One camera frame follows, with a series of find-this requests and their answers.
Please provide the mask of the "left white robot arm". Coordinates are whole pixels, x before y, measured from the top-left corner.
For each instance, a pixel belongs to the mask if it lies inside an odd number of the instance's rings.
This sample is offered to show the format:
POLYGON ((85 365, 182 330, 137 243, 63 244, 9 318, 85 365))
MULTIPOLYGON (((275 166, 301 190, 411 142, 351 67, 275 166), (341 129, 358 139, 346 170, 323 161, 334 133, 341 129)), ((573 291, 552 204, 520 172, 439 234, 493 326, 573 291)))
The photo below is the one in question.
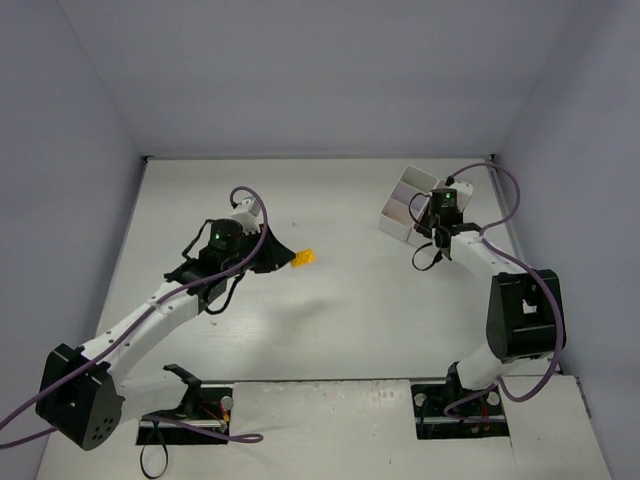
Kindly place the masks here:
POLYGON ((165 274, 158 290, 114 327, 83 345, 56 347, 47 357, 36 413, 85 451, 103 444, 117 426, 156 413, 178 419, 197 413, 202 382, 177 364, 135 379, 130 373, 161 341, 207 311, 246 272, 266 274, 296 254, 266 225, 233 219, 206 221, 207 244, 165 274))

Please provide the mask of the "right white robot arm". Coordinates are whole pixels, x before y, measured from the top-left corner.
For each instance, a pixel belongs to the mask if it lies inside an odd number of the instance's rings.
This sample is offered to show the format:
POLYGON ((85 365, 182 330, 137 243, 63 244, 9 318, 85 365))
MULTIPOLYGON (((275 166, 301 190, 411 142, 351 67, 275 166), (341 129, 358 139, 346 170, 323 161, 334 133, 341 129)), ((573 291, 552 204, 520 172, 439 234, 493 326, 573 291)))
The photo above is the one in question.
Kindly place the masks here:
POLYGON ((415 225, 428 239, 424 246, 434 249, 424 269, 448 260, 489 287, 484 339, 471 355, 450 367, 449 383, 463 392, 481 391, 524 362, 550 357, 540 383, 516 398, 518 402, 530 399, 548 382, 566 345, 557 274, 536 270, 491 244, 483 228, 463 219, 457 190, 436 188, 426 198, 415 225))

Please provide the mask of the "yellow half-round lego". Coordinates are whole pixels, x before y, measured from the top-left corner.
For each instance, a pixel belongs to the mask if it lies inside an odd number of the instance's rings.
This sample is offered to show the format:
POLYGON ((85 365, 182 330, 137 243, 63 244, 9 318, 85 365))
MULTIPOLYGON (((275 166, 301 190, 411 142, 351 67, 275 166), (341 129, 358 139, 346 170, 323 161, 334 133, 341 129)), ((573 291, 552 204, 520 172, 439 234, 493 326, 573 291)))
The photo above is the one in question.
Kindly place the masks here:
POLYGON ((290 265, 292 268, 300 268, 314 263, 316 260, 315 253, 312 249, 305 249, 295 253, 290 265))

